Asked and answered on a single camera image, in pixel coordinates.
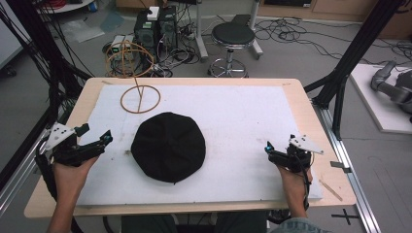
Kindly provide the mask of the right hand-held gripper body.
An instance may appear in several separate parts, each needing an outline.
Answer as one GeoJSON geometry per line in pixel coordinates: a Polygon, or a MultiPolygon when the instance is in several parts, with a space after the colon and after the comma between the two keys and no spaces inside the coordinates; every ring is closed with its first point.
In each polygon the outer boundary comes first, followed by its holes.
{"type": "Polygon", "coordinates": [[[280,166],[289,169],[294,173],[299,173],[311,166],[314,153],[323,154],[324,150],[306,135],[295,136],[294,142],[290,142],[287,147],[286,162],[280,166]]]}

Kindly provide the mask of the aluminium rail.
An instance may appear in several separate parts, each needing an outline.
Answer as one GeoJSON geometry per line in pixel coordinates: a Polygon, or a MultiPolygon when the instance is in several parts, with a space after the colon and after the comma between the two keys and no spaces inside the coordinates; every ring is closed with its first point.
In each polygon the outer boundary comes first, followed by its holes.
{"type": "Polygon", "coordinates": [[[333,148],[338,161],[336,165],[347,176],[352,190],[356,196],[356,210],[360,218],[361,225],[365,233],[382,233],[375,215],[368,203],[367,197],[361,187],[361,182],[357,176],[356,170],[352,164],[349,153],[347,152],[344,143],[338,139],[332,131],[332,115],[329,110],[321,109],[314,105],[313,109],[317,114],[321,125],[326,132],[328,140],[333,148]]]}

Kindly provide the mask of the black round stool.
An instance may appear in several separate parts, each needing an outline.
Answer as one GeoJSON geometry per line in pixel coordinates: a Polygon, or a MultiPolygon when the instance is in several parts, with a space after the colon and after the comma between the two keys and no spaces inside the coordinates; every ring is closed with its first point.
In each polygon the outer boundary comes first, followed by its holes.
{"type": "Polygon", "coordinates": [[[235,50],[246,50],[255,41],[254,31],[247,25],[225,22],[215,26],[211,34],[218,46],[226,49],[226,57],[213,61],[208,74],[215,78],[248,78],[246,66],[233,58],[235,50]]]}

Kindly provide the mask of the black tape cross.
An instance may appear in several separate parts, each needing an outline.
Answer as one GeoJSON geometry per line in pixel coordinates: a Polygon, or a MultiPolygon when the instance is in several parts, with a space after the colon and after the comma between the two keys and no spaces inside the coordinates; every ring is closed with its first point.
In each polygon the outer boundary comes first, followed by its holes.
{"type": "Polygon", "coordinates": [[[341,213],[339,214],[332,214],[331,215],[334,218],[343,218],[346,220],[348,225],[352,224],[352,221],[355,219],[359,219],[360,217],[357,215],[350,215],[346,209],[343,209],[341,213]]]}

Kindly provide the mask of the small metal bracket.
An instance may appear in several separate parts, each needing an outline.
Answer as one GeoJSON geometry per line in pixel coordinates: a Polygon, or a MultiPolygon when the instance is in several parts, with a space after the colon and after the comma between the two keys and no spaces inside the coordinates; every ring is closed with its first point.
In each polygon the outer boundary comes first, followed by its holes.
{"type": "Polygon", "coordinates": [[[346,166],[346,165],[345,165],[344,163],[342,163],[342,162],[330,161],[330,166],[331,166],[331,167],[334,167],[334,168],[340,168],[345,174],[352,173],[351,167],[346,166]]]}

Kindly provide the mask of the white table mat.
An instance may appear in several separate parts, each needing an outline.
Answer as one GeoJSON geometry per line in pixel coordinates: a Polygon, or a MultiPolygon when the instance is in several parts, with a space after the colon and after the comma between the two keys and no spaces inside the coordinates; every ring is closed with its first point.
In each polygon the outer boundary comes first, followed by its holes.
{"type": "Polygon", "coordinates": [[[112,143],[91,168],[79,204],[193,204],[281,201],[282,180],[264,150],[289,145],[299,136],[284,89],[263,85],[153,85],[161,94],[151,111],[131,114],[120,105],[129,85],[102,88],[81,141],[96,141],[110,130],[112,143]],[[144,174],[130,152],[138,127],[160,113],[191,117],[206,142],[202,167],[178,183],[144,174]]]}

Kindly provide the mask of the black beret hat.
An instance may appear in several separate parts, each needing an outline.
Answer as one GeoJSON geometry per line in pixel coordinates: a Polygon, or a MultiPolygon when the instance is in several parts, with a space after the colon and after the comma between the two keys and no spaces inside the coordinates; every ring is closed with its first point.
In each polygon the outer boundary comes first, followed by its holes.
{"type": "Polygon", "coordinates": [[[178,183],[202,167],[206,144],[191,117],[161,113],[140,124],[131,153],[148,177],[178,183]]]}

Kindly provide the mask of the person's right hand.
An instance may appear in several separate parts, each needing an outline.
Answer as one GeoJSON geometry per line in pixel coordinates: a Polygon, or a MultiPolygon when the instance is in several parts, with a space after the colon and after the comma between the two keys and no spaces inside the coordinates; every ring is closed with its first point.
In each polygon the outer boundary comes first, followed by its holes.
{"type": "Polygon", "coordinates": [[[279,166],[285,197],[292,216],[305,216],[304,199],[306,195],[306,185],[313,178],[311,169],[305,172],[293,173],[286,168],[279,166]]]}

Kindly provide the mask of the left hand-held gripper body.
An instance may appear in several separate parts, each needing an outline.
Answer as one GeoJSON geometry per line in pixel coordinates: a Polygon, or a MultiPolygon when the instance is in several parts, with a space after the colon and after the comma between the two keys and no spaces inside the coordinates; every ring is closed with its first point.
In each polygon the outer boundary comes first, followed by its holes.
{"type": "Polygon", "coordinates": [[[97,156],[87,155],[86,146],[78,144],[74,128],[56,122],[51,128],[45,149],[52,150],[51,156],[58,163],[79,167],[82,163],[97,156]]]}

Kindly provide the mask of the person's left hand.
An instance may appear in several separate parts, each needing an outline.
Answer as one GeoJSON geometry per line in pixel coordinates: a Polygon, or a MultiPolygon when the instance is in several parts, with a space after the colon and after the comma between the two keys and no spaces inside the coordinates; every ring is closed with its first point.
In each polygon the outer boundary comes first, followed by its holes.
{"type": "Polygon", "coordinates": [[[66,166],[60,163],[53,164],[58,202],[77,202],[86,183],[87,174],[96,161],[97,157],[93,157],[79,167],[66,166]]]}

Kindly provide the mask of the thin wooden stick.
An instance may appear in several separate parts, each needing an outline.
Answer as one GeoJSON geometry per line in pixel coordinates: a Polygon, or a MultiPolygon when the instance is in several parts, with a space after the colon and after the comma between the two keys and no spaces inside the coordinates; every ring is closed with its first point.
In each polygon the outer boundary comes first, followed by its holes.
{"type": "Polygon", "coordinates": [[[337,198],[339,201],[343,201],[343,198],[327,183],[325,183],[322,180],[319,180],[319,183],[326,189],[328,190],[335,198],[337,198]]]}

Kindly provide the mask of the round white table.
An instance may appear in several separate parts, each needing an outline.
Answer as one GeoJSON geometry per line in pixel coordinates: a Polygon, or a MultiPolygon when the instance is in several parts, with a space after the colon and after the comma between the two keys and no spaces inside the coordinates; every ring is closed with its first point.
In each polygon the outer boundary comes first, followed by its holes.
{"type": "Polygon", "coordinates": [[[43,0],[37,8],[38,13],[59,14],[86,7],[94,0],[43,0]]]}

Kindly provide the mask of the black computer tower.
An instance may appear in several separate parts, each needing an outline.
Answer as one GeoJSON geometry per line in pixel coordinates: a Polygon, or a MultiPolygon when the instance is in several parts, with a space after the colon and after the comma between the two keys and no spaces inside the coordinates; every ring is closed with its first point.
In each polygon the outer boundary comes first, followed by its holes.
{"type": "Polygon", "coordinates": [[[152,11],[142,10],[138,13],[134,26],[136,42],[147,50],[158,61],[157,46],[159,42],[159,29],[156,20],[149,20],[148,15],[152,11]]]}
{"type": "Polygon", "coordinates": [[[169,6],[159,11],[159,29],[161,41],[169,50],[177,47],[177,25],[176,25],[176,7],[169,6]]]}

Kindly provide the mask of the wooden hat stand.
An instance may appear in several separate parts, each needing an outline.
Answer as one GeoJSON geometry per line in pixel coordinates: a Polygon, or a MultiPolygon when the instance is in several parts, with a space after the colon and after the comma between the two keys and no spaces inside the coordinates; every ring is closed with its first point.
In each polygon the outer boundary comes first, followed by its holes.
{"type": "Polygon", "coordinates": [[[157,88],[138,83],[138,79],[153,70],[155,59],[144,47],[131,41],[114,42],[106,52],[107,75],[112,78],[132,79],[134,86],[127,89],[120,97],[121,107],[131,114],[143,114],[153,110],[161,100],[157,88]],[[137,106],[130,109],[125,103],[127,97],[135,92],[137,106]]]}

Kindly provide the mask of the person's legs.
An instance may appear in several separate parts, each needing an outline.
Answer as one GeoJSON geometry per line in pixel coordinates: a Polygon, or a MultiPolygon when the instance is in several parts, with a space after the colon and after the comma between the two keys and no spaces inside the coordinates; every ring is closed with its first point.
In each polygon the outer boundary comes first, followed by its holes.
{"type": "Polygon", "coordinates": [[[121,233],[266,233],[267,211],[220,212],[208,223],[179,224],[174,214],[123,216],[121,233]]]}

